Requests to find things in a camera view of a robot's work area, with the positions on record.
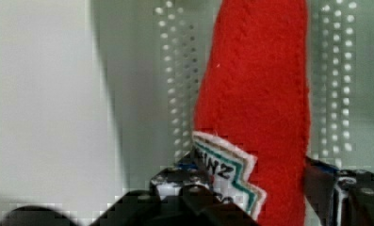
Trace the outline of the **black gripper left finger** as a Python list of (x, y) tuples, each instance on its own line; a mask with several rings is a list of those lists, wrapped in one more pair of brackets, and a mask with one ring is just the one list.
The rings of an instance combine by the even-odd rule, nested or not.
[(203, 159), (193, 151), (155, 175), (147, 190), (126, 193), (90, 226), (259, 226), (214, 191)]

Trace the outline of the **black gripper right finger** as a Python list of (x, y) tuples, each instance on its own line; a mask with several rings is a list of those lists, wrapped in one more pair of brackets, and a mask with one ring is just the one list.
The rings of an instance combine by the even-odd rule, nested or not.
[(306, 158), (304, 195), (321, 226), (374, 226), (374, 173)]

